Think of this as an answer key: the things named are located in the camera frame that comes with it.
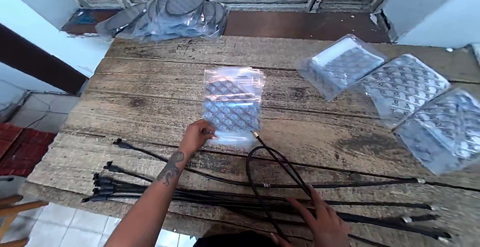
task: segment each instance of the stack of plastic bags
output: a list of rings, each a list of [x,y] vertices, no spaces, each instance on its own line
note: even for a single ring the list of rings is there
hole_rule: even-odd
[[[297,65],[328,101],[349,88],[370,96],[382,123],[434,174],[480,156],[480,103],[413,55],[386,56],[354,35]]]
[[[211,143],[250,147],[260,130],[265,76],[251,67],[205,70],[203,118],[215,127],[219,140]]]
[[[210,0],[150,0],[120,11],[95,29],[105,39],[216,39],[225,30],[228,13],[225,4]]]

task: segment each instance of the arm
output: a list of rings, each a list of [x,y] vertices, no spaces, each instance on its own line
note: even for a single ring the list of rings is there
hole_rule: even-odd
[[[178,150],[118,224],[105,247],[155,246],[180,174],[192,154],[207,139],[216,138],[214,132],[215,129],[205,120],[188,126]]]

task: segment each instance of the fingers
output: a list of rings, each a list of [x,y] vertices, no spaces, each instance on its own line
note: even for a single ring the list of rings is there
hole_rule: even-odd
[[[313,200],[313,203],[315,204],[315,213],[317,219],[325,219],[325,218],[330,218],[329,213],[327,211],[327,203],[323,201],[323,199],[320,197],[320,195],[315,191],[315,189],[309,185],[308,188],[310,189],[311,197]]]
[[[311,229],[313,229],[313,227],[315,227],[315,225],[316,225],[315,224],[316,220],[313,217],[313,215],[308,211],[308,209],[303,207],[303,205],[300,204],[293,197],[287,197],[286,200],[289,201],[292,204],[292,206],[300,212],[300,214],[302,215],[302,217],[305,220],[305,222],[307,223],[307,225],[310,226]]]
[[[327,208],[328,215],[330,216],[330,219],[332,220],[332,222],[335,225],[340,225],[340,217],[337,215],[335,210],[330,206],[327,206],[326,208]]]
[[[201,119],[199,121],[195,121],[192,124],[198,125],[198,127],[202,131],[207,130],[208,133],[215,133],[215,128],[208,121],[206,121],[204,119]]]
[[[215,134],[213,133],[207,133],[207,134],[204,134],[203,136],[205,138],[205,140],[208,140],[208,139],[212,139],[212,140],[218,140],[219,138],[215,136]]]
[[[340,228],[342,229],[342,232],[344,232],[345,234],[349,234],[351,231],[350,226],[340,218],[339,218],[339,222],[340,222]]]
[[[270,237],[272,238],[273,243],[275,243],[277,245],[280,245],[281,247],[294,247],[292,244],[288,243],[286,240],[284,240],[279,235],[276,235],[274,233],[270,233]]]

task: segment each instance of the person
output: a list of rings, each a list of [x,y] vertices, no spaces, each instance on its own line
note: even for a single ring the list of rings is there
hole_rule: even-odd
[[[190,124],[183,134],[178,150],[147,188],[123,220],[118,224],[105,247],[154,247],[162,228],[167,210],[177,186],[179,177],[188,160],[208,139],[218,139],[215,128],[207,121],[199,120]],[[325,203],[315,189],[309,186],[316,218],[292,197],[286,198],[302,215],[313,233],[314,247],[346,247],[349,227],[335,211]],[[255,232],[216,235],[200,238],[195,247],[214,246],[275,246],[293,247],[276,234],[271,239]]]

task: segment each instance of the wooden chair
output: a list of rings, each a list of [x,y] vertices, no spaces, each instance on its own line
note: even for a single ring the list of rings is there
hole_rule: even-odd
[[[43,207],[49,204],[45,201],[33,201],[24,204],[14,205],[14,203],[19,202],[22,199],[23,196],[21,195],[13,195],[7,198],[0,199],[0,218],[3,218],[3,223],[0,226],[0,241],[3,238],[3,235],[5,235],[5,232],[9,230],[10,224],[17,217],[18,213],[33,208]],[[23,247],[27,245],[27,243],[28,238],[24,238],[21,240],[1,243],[0,247]]]

